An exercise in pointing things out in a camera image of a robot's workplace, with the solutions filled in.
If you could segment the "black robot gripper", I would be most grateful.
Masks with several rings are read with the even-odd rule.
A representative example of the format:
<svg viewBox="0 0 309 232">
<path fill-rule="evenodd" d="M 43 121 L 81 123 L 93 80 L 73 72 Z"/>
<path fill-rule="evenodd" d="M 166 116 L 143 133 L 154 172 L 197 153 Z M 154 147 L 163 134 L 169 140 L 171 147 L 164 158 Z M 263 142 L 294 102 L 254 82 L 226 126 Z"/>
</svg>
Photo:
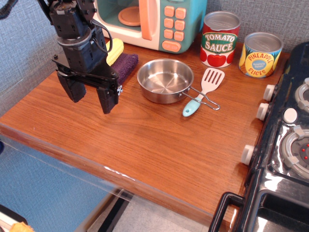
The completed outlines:
<svg viewBox="0 0 309 232">
<path fill-rule="evenodd" d="M 64 54 L 54 56 L 57 64 L 57 76 L 66 94 L 73 102 L 80 101 L 86 94 L 85 85 L 97 88 L 98 98 L 104 114 L 109 114 L 118 104 L 123 91 L 115 84 L 116 72 L 107 64 L 108 52 L 112 49 L 112 40 L 105 42 L 102 29 L 91 26 L 82 37 L 76 39 L 57 39 Z"/>
</svg>

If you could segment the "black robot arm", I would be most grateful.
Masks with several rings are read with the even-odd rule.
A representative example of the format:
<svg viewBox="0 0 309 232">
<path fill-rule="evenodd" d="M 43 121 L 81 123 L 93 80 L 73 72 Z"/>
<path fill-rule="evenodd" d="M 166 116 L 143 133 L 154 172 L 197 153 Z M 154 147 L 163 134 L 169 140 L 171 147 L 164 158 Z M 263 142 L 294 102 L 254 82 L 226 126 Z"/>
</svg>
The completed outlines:
<svg viewBox="0 0 309 232">
<path fill-rule="evenodd" d="M 105 114 L 118 104 L 121 85 L 118 72 L 107 63 L 105 27 L 94 20 L 97 9 L 92 0 L 41 0 L 39 4 L 54 26 L 63 53 L 54 55 L 57 76 L 73 102 L 86 94 L 86 86 L 96 88 Z"/>
</svg>

